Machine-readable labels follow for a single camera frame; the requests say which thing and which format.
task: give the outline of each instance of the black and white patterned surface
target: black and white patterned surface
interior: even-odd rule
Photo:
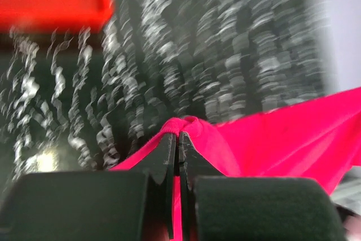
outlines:
[[[95,46],[88,29],[54,32],[46,47],[11,31],[14,48],[0,54],[1,191],[24,173],[109,168],[173,116],[228,121],[324,94],[305,0],[115,6]]]

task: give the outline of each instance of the patterned tablecloth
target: patterned tablecloth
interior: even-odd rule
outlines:
[[[107,169],[173,116],[221,122],[323,95],[305,0],[115,4],[95,38],[6,33],[1,192],[23,173]]]

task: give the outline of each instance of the pink cloth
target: pink cloth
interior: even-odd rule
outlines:
[[[132,168],[165,133],[180,132],[188,133],[199,154],[226,176],[312,178],[330,194],[353,165],[361,165],[361,88],[217,125],[173,118],[112,170]],[[174,240],[180,241],[177,177],[174,191]]]

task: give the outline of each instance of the black table surface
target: black table surface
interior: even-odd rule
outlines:
[[[24,173],[110,168],[173,116],[215,123],[323,95],[305,0],[115,6],[99,34],[2,35],[0,195]]]

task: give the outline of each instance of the red plastic container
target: red plastic container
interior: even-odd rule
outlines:
[[[99,32],[112,13],[112,0],[0,0],[0,32]]]

